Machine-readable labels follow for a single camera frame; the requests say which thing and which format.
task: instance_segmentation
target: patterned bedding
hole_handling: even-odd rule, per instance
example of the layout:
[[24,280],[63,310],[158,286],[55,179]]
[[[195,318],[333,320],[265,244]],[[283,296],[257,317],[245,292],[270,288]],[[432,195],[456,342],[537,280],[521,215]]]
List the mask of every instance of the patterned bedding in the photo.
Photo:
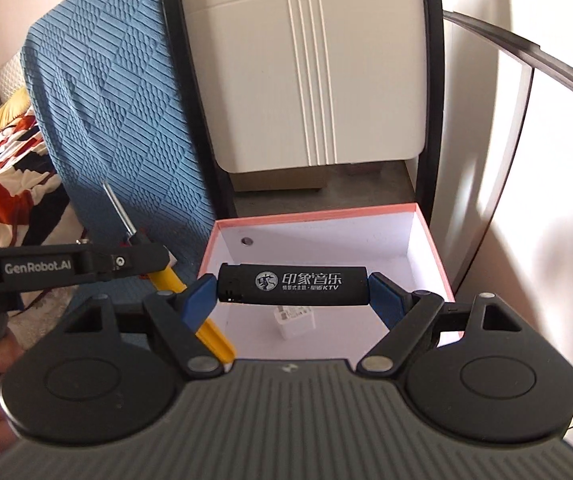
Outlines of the patterned bedding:
[[[74,243],[83,234],[31,107],[0,132],[0,247]],[[73,289],[22,294],[23,311],[9,323],[20,344],[51,329]]]

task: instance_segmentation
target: ribbed gray surface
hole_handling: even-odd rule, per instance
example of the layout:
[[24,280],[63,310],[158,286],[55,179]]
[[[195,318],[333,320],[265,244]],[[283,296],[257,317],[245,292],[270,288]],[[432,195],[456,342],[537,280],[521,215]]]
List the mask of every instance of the ribbed gray surface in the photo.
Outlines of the ribbed gray surface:
[[0,480],[573,479],[562,441],[471,446],[423,424],[391,383],[356,377],[342,361],[284,364],[240,361],[193,382],[162,419],[116,444],[23,441],[0,457]]

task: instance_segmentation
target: white charger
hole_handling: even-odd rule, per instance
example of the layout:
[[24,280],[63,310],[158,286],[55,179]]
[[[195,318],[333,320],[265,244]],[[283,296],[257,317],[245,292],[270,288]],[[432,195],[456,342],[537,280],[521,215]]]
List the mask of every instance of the white charger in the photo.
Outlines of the white charger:
[[274,314],[284,339],[291,339],[315,329],[315,317],[310,306],[278,306]]

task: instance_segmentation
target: pink box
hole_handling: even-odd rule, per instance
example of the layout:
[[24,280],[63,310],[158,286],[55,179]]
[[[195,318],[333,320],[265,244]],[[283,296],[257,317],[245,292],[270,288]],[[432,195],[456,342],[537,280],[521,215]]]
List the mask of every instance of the pink box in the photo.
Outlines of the pink box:
[[[364,266],[406,290],[430,290],[453,301],[417,204],[218,220],[200,275],[217,275],[223,263]],[[315,330],[285,340],[273,309],[218,303],[210,318],[234,344],[238,359],[348,358],[355,366],[388,332],[370,306],[324,306],[314,309]],[[457,338],[443,334],[441,344]]]

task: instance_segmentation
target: screwdriver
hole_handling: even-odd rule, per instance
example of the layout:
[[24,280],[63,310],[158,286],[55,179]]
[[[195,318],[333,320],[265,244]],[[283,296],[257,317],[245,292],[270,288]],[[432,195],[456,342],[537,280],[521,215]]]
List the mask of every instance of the screwdriver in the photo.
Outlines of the screwdriver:
[[[138,230],[133,222],[131,222],[131,219],[126,214],[124,207],[113,192],[113,189],[108,185],[108,182],[103,180],[102,187],[104,188],[108,199],[111,201],[113,208],[118,213],[124,227],[126,227],[129,243],[131,245],[151,243],[146,234],[141,230]],[[182,280],[180,280],[170,265],[164,270],[151,272],[148,274],[148,278],[157,290],[172,290],[176,293],[186,290],[186,285]],[[233,362],[235,359],[235,349],[213,321],[206,319],[196,332],[196,335],[222,363],[228,364]]]

